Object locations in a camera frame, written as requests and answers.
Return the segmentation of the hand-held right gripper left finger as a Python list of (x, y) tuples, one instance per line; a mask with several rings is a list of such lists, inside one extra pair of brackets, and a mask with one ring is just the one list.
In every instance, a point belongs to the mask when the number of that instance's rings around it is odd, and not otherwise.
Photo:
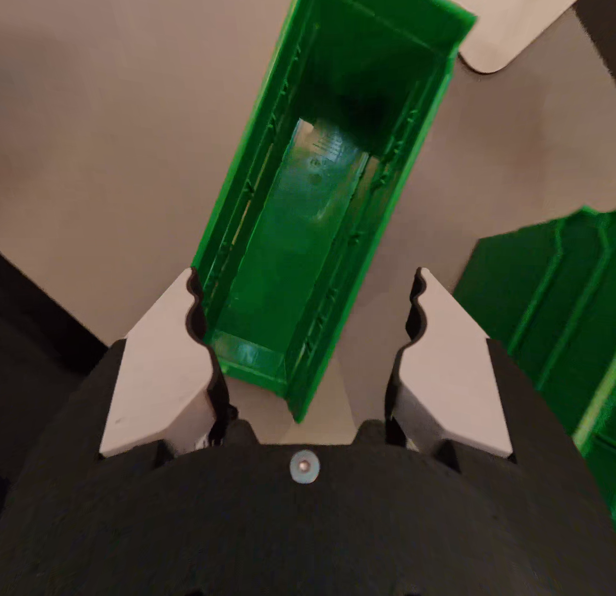
[(163, 441), (174, 455), (218, 446), (238, 416), (211, 346), (196, 268), (183, 270), (125, 336), (99, 453)]

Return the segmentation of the black strip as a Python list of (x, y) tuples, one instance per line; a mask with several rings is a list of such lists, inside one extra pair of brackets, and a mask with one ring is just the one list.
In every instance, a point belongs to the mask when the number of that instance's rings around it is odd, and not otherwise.
[(577, 0), (573, 10), (615, 81), (615, 0)]

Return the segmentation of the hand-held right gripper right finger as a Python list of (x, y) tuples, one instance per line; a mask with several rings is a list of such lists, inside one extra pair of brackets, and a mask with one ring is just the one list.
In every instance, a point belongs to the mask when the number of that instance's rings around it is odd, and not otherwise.
[(508, 459), (512, 443), (489, 336), (427, 268), (418, 268), (384, 416), (390, 444), (432, 454), (454, 441)]

